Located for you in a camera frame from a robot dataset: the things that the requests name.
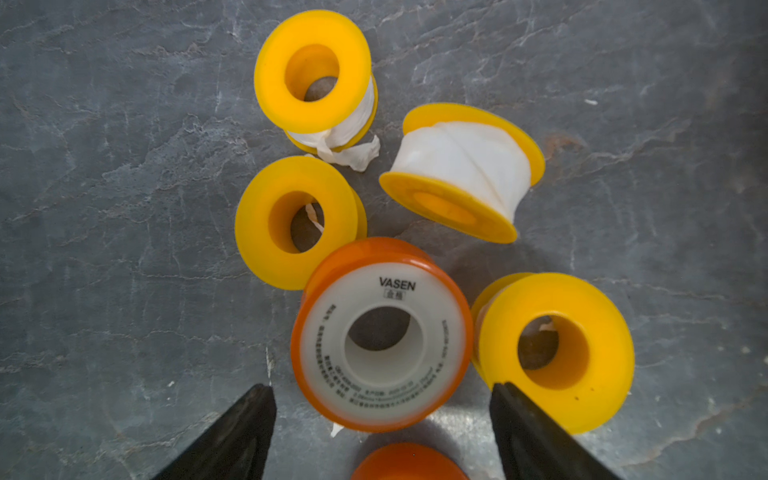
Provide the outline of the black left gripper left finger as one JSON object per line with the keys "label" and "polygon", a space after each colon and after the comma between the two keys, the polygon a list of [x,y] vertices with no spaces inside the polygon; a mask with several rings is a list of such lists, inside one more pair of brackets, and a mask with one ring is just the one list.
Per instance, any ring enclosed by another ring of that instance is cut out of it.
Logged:
{"label": "black left gripper left finger", "polygon": [[261,479],[274,432],[273,388],[251,387],[157,479]]}

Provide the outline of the orange sealing tape roll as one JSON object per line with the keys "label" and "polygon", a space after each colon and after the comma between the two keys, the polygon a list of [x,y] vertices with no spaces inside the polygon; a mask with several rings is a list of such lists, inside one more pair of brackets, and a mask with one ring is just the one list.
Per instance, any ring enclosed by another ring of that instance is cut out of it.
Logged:
{"label": "orange sealing tape roll", "polygon": [[351,475],[352,480],[468,480],[450,458],[415,443],[397,443],[375,450]]}
{"label": "orange sealing tape roll", "polygon": [[291,341],[296,381],[324,417],[363,432],[416,424],[463,379],[473,321],[465,295],[419,248],[368,238],[311,275]]}

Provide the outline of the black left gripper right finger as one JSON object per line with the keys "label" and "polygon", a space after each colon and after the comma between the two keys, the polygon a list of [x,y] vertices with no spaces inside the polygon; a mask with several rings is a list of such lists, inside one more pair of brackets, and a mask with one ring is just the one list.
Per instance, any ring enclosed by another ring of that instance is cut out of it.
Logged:
{"label": "black left gripper right finger", "polygon": [[507,479],[619,479],[515,385],[493,386],[489,414]]}

